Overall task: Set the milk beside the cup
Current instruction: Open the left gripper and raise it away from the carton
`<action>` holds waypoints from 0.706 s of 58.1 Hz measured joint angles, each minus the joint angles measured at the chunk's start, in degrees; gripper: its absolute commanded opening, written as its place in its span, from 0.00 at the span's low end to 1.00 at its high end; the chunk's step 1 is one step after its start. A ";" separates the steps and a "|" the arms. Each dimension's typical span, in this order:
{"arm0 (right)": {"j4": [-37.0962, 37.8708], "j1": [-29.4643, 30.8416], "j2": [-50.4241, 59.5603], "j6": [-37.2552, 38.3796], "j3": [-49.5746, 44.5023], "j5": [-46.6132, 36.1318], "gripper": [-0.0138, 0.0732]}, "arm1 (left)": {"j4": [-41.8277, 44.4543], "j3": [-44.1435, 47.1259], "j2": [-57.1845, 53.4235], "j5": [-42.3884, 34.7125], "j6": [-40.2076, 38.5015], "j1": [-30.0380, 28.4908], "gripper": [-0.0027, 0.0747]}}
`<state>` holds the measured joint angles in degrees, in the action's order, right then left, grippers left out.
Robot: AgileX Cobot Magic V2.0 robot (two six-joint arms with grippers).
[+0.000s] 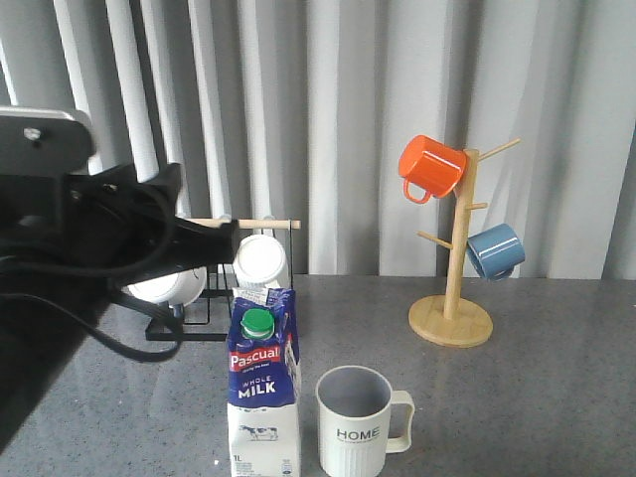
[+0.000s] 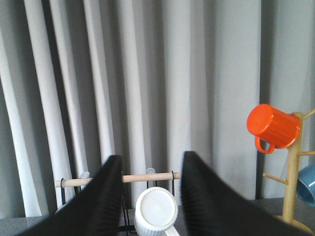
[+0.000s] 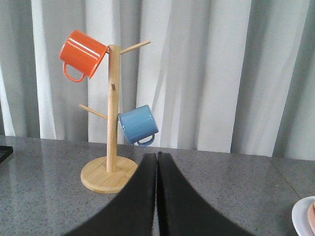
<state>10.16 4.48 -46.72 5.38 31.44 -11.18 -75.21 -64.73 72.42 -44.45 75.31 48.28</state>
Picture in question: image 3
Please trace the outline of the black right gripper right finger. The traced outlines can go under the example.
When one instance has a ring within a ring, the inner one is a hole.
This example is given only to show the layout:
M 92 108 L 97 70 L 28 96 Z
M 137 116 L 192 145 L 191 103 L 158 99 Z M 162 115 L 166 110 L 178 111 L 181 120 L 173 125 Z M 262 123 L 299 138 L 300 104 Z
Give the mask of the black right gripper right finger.
M 161 236 L 250 236 L 189 184 L 171 154 L 158 153 L 157 214 Z

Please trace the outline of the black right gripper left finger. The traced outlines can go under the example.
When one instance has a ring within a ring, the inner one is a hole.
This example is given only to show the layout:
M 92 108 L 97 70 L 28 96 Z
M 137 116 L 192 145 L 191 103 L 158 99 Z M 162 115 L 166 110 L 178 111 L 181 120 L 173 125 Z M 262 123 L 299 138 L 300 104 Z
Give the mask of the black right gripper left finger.
M 68 236 L 149 236 L 155 212 L 157 156 L 145 154 L 118 195 Z

